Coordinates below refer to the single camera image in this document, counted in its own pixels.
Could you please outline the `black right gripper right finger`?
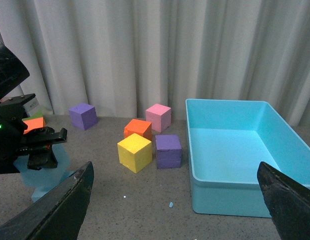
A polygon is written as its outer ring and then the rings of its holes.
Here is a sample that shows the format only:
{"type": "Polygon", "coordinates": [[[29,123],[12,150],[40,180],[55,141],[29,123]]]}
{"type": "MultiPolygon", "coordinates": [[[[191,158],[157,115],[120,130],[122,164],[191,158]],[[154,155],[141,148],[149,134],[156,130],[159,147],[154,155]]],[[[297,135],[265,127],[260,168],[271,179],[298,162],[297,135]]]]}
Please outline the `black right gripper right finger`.
{"type": "Polygon", "coordinates": [[[264,161],[257,180],[279,237],[310,240],[310,189],[264,161]]]}

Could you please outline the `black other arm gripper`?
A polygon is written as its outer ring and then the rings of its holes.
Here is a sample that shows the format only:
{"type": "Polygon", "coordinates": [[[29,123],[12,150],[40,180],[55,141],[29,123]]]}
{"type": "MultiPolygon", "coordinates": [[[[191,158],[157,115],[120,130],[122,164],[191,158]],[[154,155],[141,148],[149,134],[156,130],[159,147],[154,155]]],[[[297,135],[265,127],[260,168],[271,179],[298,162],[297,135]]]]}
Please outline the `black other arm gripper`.
{"type": "Polygon", "coordinates": [[[53,145],[65,143],[68,131],[61,128],[56,132],[45,126],[28,129],[24,118],[32,117],[39,106],[34,93],[10,97],[0,102],[0,174],[19,171],[13,162],[19,156],[27,156],[30,170],[54,169],[58,161],[53,153],[53,145]]]}

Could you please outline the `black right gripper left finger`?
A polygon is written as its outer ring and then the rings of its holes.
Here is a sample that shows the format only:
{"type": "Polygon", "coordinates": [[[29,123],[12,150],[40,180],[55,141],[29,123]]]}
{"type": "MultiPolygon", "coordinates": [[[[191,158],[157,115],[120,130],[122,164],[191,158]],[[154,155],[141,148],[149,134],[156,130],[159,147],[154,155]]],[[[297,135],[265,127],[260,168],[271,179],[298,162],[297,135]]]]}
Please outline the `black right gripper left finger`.
{"type": "Polygon", "coordinates": [[[87,162],[38,201],[0,226],[0,240],[75,240],[84,222],[94,181],[87,162]]]}

